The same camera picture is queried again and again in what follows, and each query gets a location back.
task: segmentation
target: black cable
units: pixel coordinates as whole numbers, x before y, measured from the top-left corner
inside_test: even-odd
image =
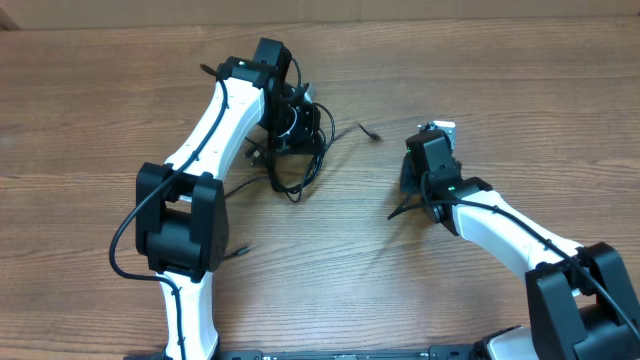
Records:
[[[336,134],[335,119],[333,118],[331,112],[322,104],[313,103],[312,105],[316,108],[322,109],[327,114],[327,116],[329,116],[329,120],[331,122],[331,137],[329,138],[329,142],[327,142],[327,137],[324,131],[322,129],[318,129],[318,132],[315,134],[315,141],[318,141],[320,143],[320,146],[318,146],[319,150],[317,150],[312,155],[311,160],[309,161],[309,164],[307,165],[307,168],[302,175],[302,180],[300,181],[300,183],[291,187],[287,187],[282,184],[275,171],[277,157],[276,152],[272,149],[268,149],[267,153],[264,154],[267,173],[269,174],[269,178],[271,179],[271,187],[276,192],[284,193],[287,198],[289,198],[289,200],[293,203],[300,202],[300,200],[302,199],[302,192],[304,187],[308,186],[318,176],[320,169],[322,169],[324,156],[333,144]]]
[[[405,205],[407,205],[407,203],[409,202],[409,200],[411,200],[411,197],[416,193],[416,190],[418,190],[418,184],[416,184],[413,189],[411,189],[411,191],[409,193],[407,193],[407,196],[404,198],[404,200],[402,200],[402,202],[400,203],[400,205],[398,205],[398,207],[393,210],[393,212],[391,213],[391,215],[387,216],[387,220],[391,220],[393,219],[397,214],[400,214],[402,209],[404,208]]]
[[[228,193],[224,194],[224,198],[228,199],[230,197],[232,197],[235,193],[237,193],[238,191],[242,190],[245,186],[253,184],[254,182],[258,181],[258,180],[269,180],[268,176],[256,176],[252,179],[249,179],[245,182],[243,182],[242,184],[238,185],[235,189],[229,191]]]
[[[433,201],[428,201],[426,204],[409,205],[409,206],[403,208],[402,210],[400,210],[395,215],[390,216],[388,219],[390,220],[390,219],[394,218],[395,216],[398,216],[398,215],[400,215],[400,214],[402,214],[404,212],[407,212],[409,210],[424,209],[424,208],[432,207],[434,205],[447,205],[447,206],[466,205],[466,206],[474,206],[474,207],[477,207],[477,208],[481,208],[481,209],[485,209],[485,210],[491,211],[493,213],[500,214],[500,215],[506,217],[507,219],[513,221],[514,223],[516,223],[518,226],[523,228],[526,232],[531,234],[531,236],[533,236],[538,242],[540,242],[541,244],[543,244],[547,248],[551,249],[551,251],[553,251],[556,255],[560,256],[562,259],[567,261],[571,266],[573,266],[580,273],[580,275],[582,275],[587,280],[587,282],[595,289],[595,292],[602,299],[604,299],[609,304],[609,306],[611,306],[620,315],[620,317],[622,318],[624,323],[629,327],[629,330],[631,331],[631,334],[636,338],[638,343],[640,343],[640,332],[638,332],[638,329],[635,327],[635,325],[633,325],[633,322],[631,321],[631,319],[622,310],[622,308],[620,308],[620,305],[618,305],[618,303],[611,297],[611,295],[609,295],[609,293],[602,287],[602,285],[600,285],[600,283],[589,272],[587,272],[587,270],[585,270],[575,259],[573,259],[567,253],[562,251],[555,244],[553,244],[553,242],[550,239],[545,239],[544,236],[540,235],[538,232],[533,230],[533,228],[531,228],[529,225],[527,225],[527,223],[522,221],[520,218],[518,218],[517,216],[513,215],[512,213],[510,213],[508,211],[500,209],[498,206],[492,206],[492,205],[487,205],[487,204],[474,202],[474,201],[466,201],[466,200],[433,200]]]
[[[215,72],[215,70],[211,69],[207,65],[201,64],[200,68],[210,75],[217,76],[217,73]],[[176,178],[180,174],[182,174],[189,167],[189,165],[191,165],[194,161],[198,160],[198,155],[200,154],[202,149],[205,147],[209,139],[211,139],[211,136],[213,136],[213,133],[218,128],[218,125],[220,124],[220,120],[222,120],[225,110],[227,109],[228,94],[227,94],[227,87],[224,84],[224,81],[220,81],[220,87],[222,88],[222,93],[223,93],[222,106],[220,108],[220,113],[218,113],[218,117],[216,118],[215,122],[211,126],[211,129],[209,129],[209,132],[207,132],[205,137],[202,139],[202,142],[200,142],[200,145],[198,145],[198,147],[191,153],[191,156],[189,156],[187,161],[185,161],[185,163],[182,166],[180,166],[180,168],[174,171],[171,176],[169,176],[160,185],[158,185],[158,187],[156,187],[146,198],[144,198],[144,200],[142,200],[138,205],[136,205],[135,208],[133,208],[133,210],[131,210],[129,215],[127,215],[127,217],[124,219],[122,224],[120,224],[120,226],[118,227],[118,230],[116,230],[115,234],[113,235],[113,239],[111,240],[111,245],[109,246],[109,264],[111,264],[111,268],[116,274],[122,276],[125,279],[141,280],[141,281],[159,281],[167,284],[171,288],[171,294],[176,298],[178,344],[180,345],[180,353],[182,355],[183,360],[187,359],[187,354],[186,354],[186,349],[184,345],[184,336],[182,333],[182,309],[180,306],[180,289],[178,289],[178,287],[173,281],[164,277],[152,276],[152,275],[138,275],[138,274],[131,274],[131,273],[125,272],[116,263],[116,247],[118,246],[118,241],[122,237],[122,234],[127,229],[129,224],[131,224],[131,222],[136,217],[136,215],[138,215],[138,213],[142,210],[142,208],[144,208],[149,203],[149,201],[151,201],[152,198],[160,195],[160,193],[165,188],[173,184]]]
[[[293,89],[293,94],[291,96],[282,98],[280,101],[286,103],[294,103],[298,100],[299,97],[304,95],[304,87],[302,86],[302,72],[300,71],[300,64],[298,64],[298,60],[296,58],[291,57],[291,61],[296,66],[296,72],[298,73],[298,85]]]
[[[358,127],[364,131],[365,134],[367,134],[368,137],[371,138],[371,140],[374,141],[378,141],[378,140],[382,140],[382,138],[380,137],[380,135],[374,133],[374,132],[368,132],[367,129],[364,128],[364,126],[362,126],[362,124],[360,123],[356,123],[358,125]]]
[[[257,141],[251,140],[248,136],[245,136],[244,139],[246,141],[248,141],[250,144],[252,144],[256,149],[262,149],[262,150],[266,150],[266,148],[264,146],[262,146],[262,144],[260,144]]]
[[[369,131],[369,130],[365,129],[364,126],[362,126],[362,124],[356,123],[356,126],[359,127],[371,140],[373,140],[373,141],[382,140],[382,137],[380,135],[374,133],[373,131]],[[355,128],[355,126],[350,126],[350,127],[346,128],[344,131],[342,131],[342,133],[340,135],[336,136],[336,138],[333,141],[340,140],[343,136],[345,136],[348,133],[350,133],[351,130],[353,130],[354,128]]]
[[[249,251],[251,251],[251,247],[249,247],[249,245],[245,245],[227,255],[224,256],[224,258],[222,259],[223,261],[227,261],[227,260],[231,260],[233,258],[237,258],[239,256],[245,255],[247,254]]]

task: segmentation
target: table surface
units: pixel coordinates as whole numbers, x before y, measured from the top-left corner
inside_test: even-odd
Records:
[[[254,248],[216,274],[223,349],[423,348],[528,324],[524,286],[484,250],[420,211],[385,220],[404,140],[434,119],[457,123],[465,177],[613,245],[640,288],[639,35],[638,17],[0,33],[0,358],[164,346],[159,286],[118,277],[107,248],[142,163],[209,103],[198,64],[251,57],[262,36],[291,49],[338,133],[361,122],[383,142],[346,134],[301,204],[266,183],[228,200],[229,248]],[[238,156],[225,187],[263,172]],[[148,272],[131,231],[117,255]]]

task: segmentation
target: white arm segment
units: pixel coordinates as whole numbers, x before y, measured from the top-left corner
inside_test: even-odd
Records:
[[[544,229],[526,216],[509,206],[496,191],[479,191],[462,200],[474,201],[487,205],[497,205],[524,221],[533,230],[550,239],[554,245],[569,256],[577,253],[579,243],[561,238]],[[463,238],[480,245],[495,256],[524,283],[524,274],[541,262],[555,264],[562,260],[551,250],[538,242],[531,234],[510,219],[478,207],[457,205],[452,209],[453,221],[458,234]]]
[[[229,78],[224,83],[227,86],[229,107],[225,110],[213,136],[202,149],[199,159],[185,170],[187,174],[200,176],[208,172],[215,179],[224,180],[245,136],[264,114],[265,99],[262,89],[253,87],[250,82],[234,78]],[[187,161],[218,117],[222,99],[222,88],[219,83],[216,83],[209,108],[187,141],[167,159],[165,164],[173,164],[175,170]],[[180,199],[191,201],[191,198],[185,196]],[[171,272],[156,275],[171,279],[181,289],[182,332],[185,337],[187,359],[212,359],[218,344],[218,332],[213,325],[213,273],[207,272],[197,284],[192,283],[187,276]],[[174,360],[182,360],[178,345],[175,297],[171,294],[171,288],[168,285],[164,283],[161,285],[169,326],[169,340],[165,353]]]
[[[509,330],[489,340],[487,350],[491,360],[538,360],[531,329],[525,327]]]
[[[188,360],[213,359],[213,352],[218,344],[218,332],[213,326],[213,273],[205,273],[202,280],[194,284],[188,276],[171,272],[156,274],[173,281],[180,289],[180,305],[182,309],[182,334]],[[176,317],[176,298],[171,288],[165,283],[162,286],[164,303],[167,308],[167,326],[169,339],[165,354],[174,360],[182,360],[178,345],[178,325]]]
[[[253,87],[248,81],[234,78],[229,78],[224,83],[227,86],[229,107],[225,110],[215,133],[202,149],[199,160],[194,161],[185,170],[187,174],[200,176],[208,172],[214,179],[224,180],[245,136],[264,114],[264,90]],[[220,113],[222,99],[222,87],[220,83],[216,83],[209,108],[187,141],[175,154],[169,156],[165,164],[173,164],[173,169],[176,170],[187,161],[213,126]]]

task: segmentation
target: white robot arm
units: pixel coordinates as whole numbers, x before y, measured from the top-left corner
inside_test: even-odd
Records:
[[[477,358],[639,355],[635,321],[640,307],[617,252],[604,243],[583,247],[562,238],[513,209],[491,185],[478,178],[463,180],[461,164],[452,156],[455,135],[454,123],[437,121],[407,139],[402,183],[414,190],[390,218],[424,208],[432,220],[487,250],[525,283],[531,329],[517,327],[489,337]],[[422,204],[403,208],[415,189]],[[580,293],[597,294],[598,306],[578,309],[573,297]]]
[[[210,173],[215,179],[224,180],[233,158],[240,149],[251,128],[264,115],[265,96],[263,89],[257,89],[252,83],[229,78],[225,80],[228,92],[228,108],[220,124],[199,155],[185,173],[200,176]],[[171,155],[165,164],[171,164],[174,170],[180,168],[191,156],[193,149],[200,144],[209,131],[222,106],[222,90],[216,84],[213,99],[196,125],[187,141]],[[189,196],[180,200],[191,201]],[[194,283],[189,276],[164,272],[157,274],[172,280],[181,290],[182,328],[185,331],[185,350],[189,360],[209,360],[213,357],[218,343],[218,332],[213,324],[213,278],[214,273],[207,271],[200,282]],[[169,285],[161,283],[167,309],[169,340],[165,349],[166,356],[181,359],[177,333],[175,297]]]

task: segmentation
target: cable clip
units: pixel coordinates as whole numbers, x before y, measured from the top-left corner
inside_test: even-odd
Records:
[[[551,241],[551,239],[544,239],[542,242],[545,244],[545,247],[543,249],[544,251],[549,250],[549,247],[547,246],[548,244],[553,244],[553,241]]]

